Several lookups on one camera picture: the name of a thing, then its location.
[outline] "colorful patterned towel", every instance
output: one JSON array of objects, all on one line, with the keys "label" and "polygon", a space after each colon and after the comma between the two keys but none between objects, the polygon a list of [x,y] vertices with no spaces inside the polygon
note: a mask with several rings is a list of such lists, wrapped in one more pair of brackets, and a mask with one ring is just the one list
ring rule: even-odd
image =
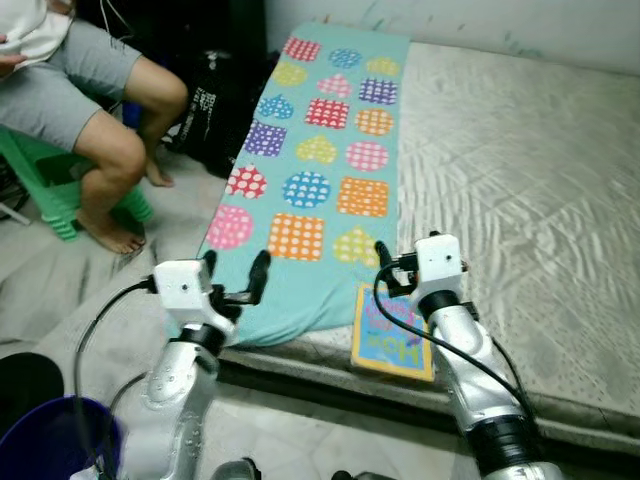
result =
[{"label": "colorful patterned towel", "polygon": [[246,286],[255,255],[273,261],[238,343],[274,345],[353,322],[358,287],[395,250],[396,146],[406,37],[309,23],[267,83],[200,250],[216,283]]}]

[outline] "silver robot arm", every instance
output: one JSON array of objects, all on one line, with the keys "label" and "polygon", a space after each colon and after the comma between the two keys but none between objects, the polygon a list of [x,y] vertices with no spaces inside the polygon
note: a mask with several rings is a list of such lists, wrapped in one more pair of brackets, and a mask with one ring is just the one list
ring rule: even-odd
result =
[{"label": "silver robot arm", "polygon": [[[433,232],[415,246],[415,255],[405,256],[407,263],[417,265],[411,285],[400,285],[388,276],[389,294],[412,292],[412,310],[424,317],[433,336],[506,379],[494,355],[489,333],[460,303],[464,264],[458,239]],[[377,248],[382,266],[388,264],[391,259],[384,245],[379,244]],[[433,345],[432,351],[460,432],[485,480],[564,478],[557,466],[543,461],[539,439],[531,425],[533,419],[527,417],[522,406],[500,383],[441,346]]]},{"label": "silver robot arm", "polygon": [[[204,416],[215,398],[217,357],[232,338],[241,314],[239,305],[257,304],[267,281],[270,257],[261,252],[244,292],[226,294],[210,278],[215,255],[203,260],[165,262],[154,279],[162,304],[181,327],[147,375],[135,399],[129,434],[123,446],[121,478],[128,480],[192,480],[202,445]],[[251,465],[225,468],[253,478]]]}]

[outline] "white mattress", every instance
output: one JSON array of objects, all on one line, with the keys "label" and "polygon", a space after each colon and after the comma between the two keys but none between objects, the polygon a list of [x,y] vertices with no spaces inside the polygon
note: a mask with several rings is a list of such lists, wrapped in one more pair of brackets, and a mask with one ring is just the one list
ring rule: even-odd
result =
[{"label": "white mattress", "polygon": [[[413,44],[402,85],[400,252],[460,238],[467,299],[519,366],[546,435],[640,454],[640,79]],[[350,372],[351,328],[227,352],[447,411],[435,385]]]}]

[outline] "book cover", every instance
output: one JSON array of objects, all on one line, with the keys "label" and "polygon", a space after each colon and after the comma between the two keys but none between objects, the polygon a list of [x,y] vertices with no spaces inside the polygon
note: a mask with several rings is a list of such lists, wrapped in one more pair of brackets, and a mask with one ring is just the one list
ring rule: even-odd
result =
[{"label": "book cover", "polygon": [[[399,320],[426,329],[422,317],[410,311],[407,297],[391,299],[381,289],[380,301]],[[430,342],[387,320],[375,304],[371,285],[358,291],[351,362],[368,370],[433,381]]]}]

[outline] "white shirt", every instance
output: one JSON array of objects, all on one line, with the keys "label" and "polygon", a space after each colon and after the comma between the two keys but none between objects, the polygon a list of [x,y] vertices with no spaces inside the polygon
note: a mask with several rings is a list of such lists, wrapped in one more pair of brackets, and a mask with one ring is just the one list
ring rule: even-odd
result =
[{"label": "white shirt", "polygon": [[69,31],[71,18],[48,9],[47,0],[0,0],[0,55],[22,54],[18,68],[47,60]]}]

